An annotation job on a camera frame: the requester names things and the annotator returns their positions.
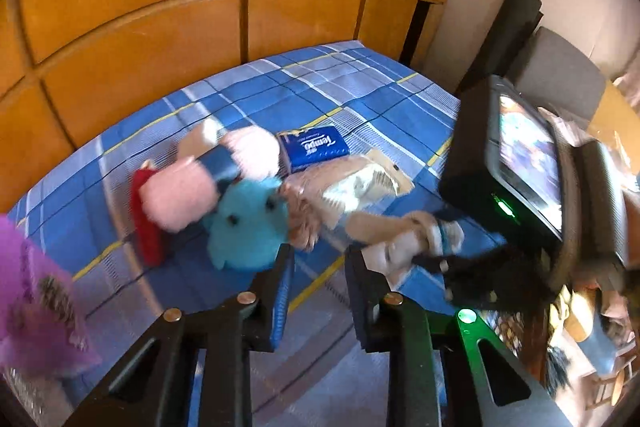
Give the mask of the red cloth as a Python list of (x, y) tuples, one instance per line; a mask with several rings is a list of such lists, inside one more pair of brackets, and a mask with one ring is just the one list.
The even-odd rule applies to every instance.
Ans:
[(166, 233), (146, 215), (143, 209), (141, 189), (157, 172), (151, 159), (142, 162), (131, 179), (129, 207), (138, 253), (147, 267), (155, 268), (166, 259)]

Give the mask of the blue tempo tissue pack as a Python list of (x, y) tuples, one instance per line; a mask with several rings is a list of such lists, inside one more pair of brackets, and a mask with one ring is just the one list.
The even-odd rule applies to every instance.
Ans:
[(321, 126), (278, 134), (288, 172), (297, 172), (323, 161), (350, 154), (341, 132), (334, 126)]

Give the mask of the white fuzzy socks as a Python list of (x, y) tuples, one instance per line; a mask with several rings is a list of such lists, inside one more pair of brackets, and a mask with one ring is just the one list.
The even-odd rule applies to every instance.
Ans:
[(361, 254), (367, 269), (383, 274), (393, 289), (408, 277), (414, 257), (459, 254), (464, 241), (457, 221), (442, 221), (420, 210), (404, 217), (354, 211), (346, 220), (345, 231), (354, 242), (363, 244)]

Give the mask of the beige socks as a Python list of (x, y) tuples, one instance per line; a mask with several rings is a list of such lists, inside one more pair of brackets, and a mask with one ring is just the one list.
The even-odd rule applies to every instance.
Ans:
[(286, 176), (279, 194), (288, 205), (288, 241), (311, 251), (323, 228), (354, 211), (410, 193), (412, 180), (377, 148), (314, 164)]

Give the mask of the grey chair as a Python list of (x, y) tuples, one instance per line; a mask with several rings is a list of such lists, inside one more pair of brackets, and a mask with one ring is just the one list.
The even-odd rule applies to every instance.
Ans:
[(506, 73), (530, 104), (543, 107), (587, 130), (605, 90), (600, 69), (580, 49), (541, 27)]

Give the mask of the blue plush toy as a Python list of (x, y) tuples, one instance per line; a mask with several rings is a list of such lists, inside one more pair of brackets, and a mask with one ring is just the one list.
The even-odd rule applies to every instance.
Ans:
[(206, 251), (217, 270), (262, 271), (288, 241), (288, 204), (278, 178), (230, 184), (216, 208), (201, 219)]

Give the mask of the blue plaid tablecloth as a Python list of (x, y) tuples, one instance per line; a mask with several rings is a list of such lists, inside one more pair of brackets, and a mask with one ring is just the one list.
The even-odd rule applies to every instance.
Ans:
[[(163, 96), (104, 130), (28, 184), (9, 215), (72, 273), (76, 299), (101, 363), (68, 381), (9, 371), (11, 389), (40, 426), (59, 426), (113, 364), (168, 308), (215, 308), (250, 285), (250, 273), (216, 270), (201, 228), (175, 236), (167, 260), (147, 268), (134, 248), (129, 183), (143, 161), (170, 164), (198, 124), (257, 124), (271, 132), (335, 128), (354, 153), (380, 150), (412, 181), (384, 215), (442, 208), (437, 182), (457, 102), (436, 83), (356, 41), (262, 58)], [(347, 239), (326, 233), (295, 257), (282, 343), (250, 360), (258, 426), (381, 426), (388, 360), (355, 336), (344, 277)]]

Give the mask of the pink plush toy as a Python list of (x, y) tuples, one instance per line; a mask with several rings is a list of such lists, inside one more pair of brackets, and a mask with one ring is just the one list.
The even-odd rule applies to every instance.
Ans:
[(214, 210), (234, 181), (262, 181), (279, 170), (274, 134), (254, 124), (226, 130), (209, 117), (179, 141), (177, 159), (143, 185), (143, 209), (163, 231), (177, 233)]

